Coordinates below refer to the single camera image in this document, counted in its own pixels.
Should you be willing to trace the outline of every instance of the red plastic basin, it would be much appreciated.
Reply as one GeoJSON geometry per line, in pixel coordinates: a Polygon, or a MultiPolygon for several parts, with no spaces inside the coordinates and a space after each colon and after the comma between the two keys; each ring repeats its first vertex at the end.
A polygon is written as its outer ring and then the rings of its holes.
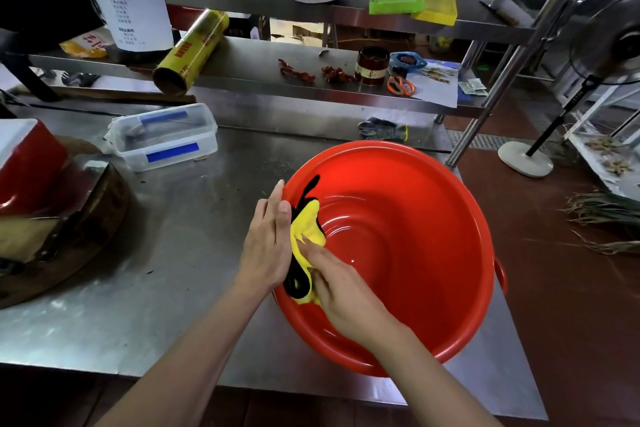
{"type": "MultiPolygon", "coordinates": [[[[493,247],[474,198],[454,174],[413,148],[364,140],[320,153],[294,174],[283,198],[308,182],[320,201],[326,247],[362,275],[389,312],[440,361],[476,333],[493,291],[493,247]]],[[[339,334],[321,307],[275,296],[297,333],[357,373],[386,376],[373,355],[339,334]]]]}

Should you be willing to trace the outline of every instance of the plastic wrap roll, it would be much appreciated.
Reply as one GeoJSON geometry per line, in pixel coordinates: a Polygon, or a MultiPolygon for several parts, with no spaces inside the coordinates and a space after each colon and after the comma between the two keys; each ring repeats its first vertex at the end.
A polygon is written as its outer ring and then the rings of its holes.
{"type": "Polygon", "coordinates": [[[155,68],[153,80],[157,88],[170,95],[187,93],[228,27],[226,12],[205,10],[155,68]]]}

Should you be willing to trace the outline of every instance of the blue tape dispenser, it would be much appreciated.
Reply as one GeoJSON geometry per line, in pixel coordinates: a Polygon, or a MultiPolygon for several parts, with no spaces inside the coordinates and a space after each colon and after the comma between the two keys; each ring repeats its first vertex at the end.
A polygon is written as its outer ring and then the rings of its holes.
{"type": "Polygon", "coordinates": [[[420,68],[427,66],[427,60],[423,59],[420,54],[411,51],[400,51],[391,53],[389,66],[400,67],[407,70],[408,73],[418,71],[420,68]]]}

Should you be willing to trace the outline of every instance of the forearm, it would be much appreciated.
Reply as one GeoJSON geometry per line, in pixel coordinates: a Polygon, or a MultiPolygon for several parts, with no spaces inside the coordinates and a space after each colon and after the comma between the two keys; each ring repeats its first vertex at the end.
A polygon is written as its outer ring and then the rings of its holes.
{"type": "Polygon", "coordinates": [[[266,291],[232,286],[98,423],[197,426],[240,334],[266,291]]]}
{"type": "Polygon", "coordinates": [[[368,346],[423,427],[496,427],[500,422],[401,323],[368,346]]]}

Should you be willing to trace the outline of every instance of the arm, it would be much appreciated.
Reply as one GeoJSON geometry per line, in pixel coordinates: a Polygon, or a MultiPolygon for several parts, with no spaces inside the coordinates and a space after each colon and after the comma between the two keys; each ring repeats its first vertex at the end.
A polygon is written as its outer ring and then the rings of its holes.
{"type": "Polygon", "coordinates": [[[316,293],[332,325],[370,350],[423,427],[497,427],[500,422],[387,311],[356,269],[311,242],[298,242],[315,267],[316,293]]]}
{"type": "Polygon", "coordinates": [[[291,206],[280,181],[261,199],[233,285],[101,418],[97,427],[197,426],[240,334],[282,283],[291,260],[291,206]]]}

